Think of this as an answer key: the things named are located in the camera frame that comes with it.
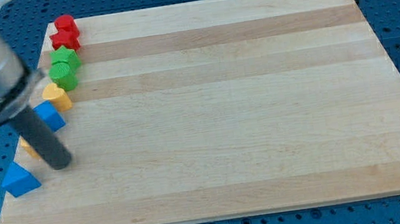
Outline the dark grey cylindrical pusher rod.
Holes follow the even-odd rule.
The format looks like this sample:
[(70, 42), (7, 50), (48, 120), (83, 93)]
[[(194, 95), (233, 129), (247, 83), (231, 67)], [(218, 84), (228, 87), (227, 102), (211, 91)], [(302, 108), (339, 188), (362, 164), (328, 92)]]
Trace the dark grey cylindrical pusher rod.
[(62, 170), (70, 164), (69, 150), (30, 106), (9, 119), (8, 124), (53, 170)]

